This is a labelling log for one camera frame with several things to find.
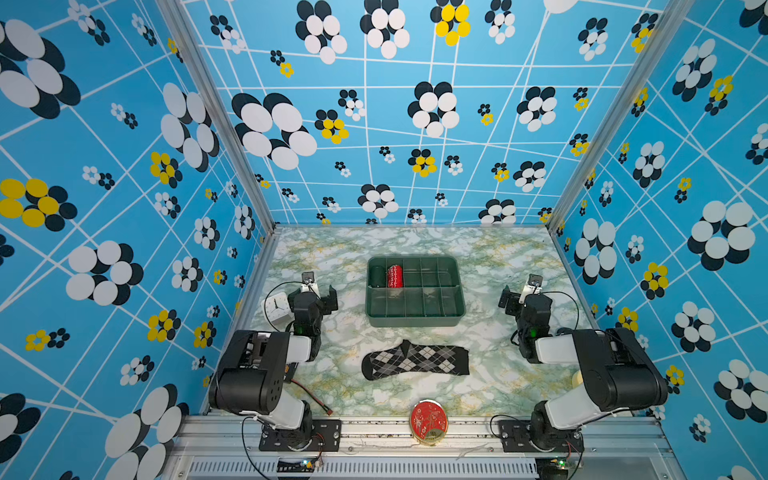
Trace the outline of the black grey argyle sock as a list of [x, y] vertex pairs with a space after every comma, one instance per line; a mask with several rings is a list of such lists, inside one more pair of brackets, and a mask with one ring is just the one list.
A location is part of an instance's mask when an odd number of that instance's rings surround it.
[[455, 345], [419, 345], [403, 340], [398, 346], [368, 353], [361, 372], [368, 381], [402, 373], [468, 376], [469, 351]]

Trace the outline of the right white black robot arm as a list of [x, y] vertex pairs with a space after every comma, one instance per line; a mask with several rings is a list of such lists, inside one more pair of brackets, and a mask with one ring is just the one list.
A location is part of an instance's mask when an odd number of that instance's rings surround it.
[[534, 406], [525, 424], [535, 448], [553, 451], [568, 445], [586, 424], [667, 401], [666, 380], [632, 331], [563, 328], [551, 333], [552, 299], [542, 291], [542, 282], [542, 276], [531, 274], [522, 292], [502, 290], [499, 307], [516, 322], [510, 341], [533, 365], [577, 366], [582, 381]]

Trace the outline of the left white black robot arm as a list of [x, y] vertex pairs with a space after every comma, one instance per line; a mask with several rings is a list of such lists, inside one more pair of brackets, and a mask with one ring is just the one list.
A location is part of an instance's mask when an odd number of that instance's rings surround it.
[[219, 361], [209, 387], [215, 410], [262, 424], [262, 451], [320, 448], [319, 428], [308, 402], [284, 390], [299, 365], [316, 359], [325, 316], [338, 309], [337, 291], [322, 296], [312, 271], [287, 296], [293, 318], [284, 330], [237, 330]]

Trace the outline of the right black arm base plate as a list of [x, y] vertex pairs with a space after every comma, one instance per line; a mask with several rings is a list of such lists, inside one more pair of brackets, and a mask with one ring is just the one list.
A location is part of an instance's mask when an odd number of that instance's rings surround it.
[[494, 432], [506, 453], [580, 453], [584, 438], [576, 430], [557, 430], [528, 420], [499, 420]]

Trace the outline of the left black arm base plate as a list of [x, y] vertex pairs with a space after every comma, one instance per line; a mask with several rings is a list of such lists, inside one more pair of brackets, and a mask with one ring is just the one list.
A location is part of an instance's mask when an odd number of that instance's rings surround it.
[[258, 448], [262, 452], [337, 452], [341, 433], [338, 419], [312, 420], [294, 430], [264, 426]]

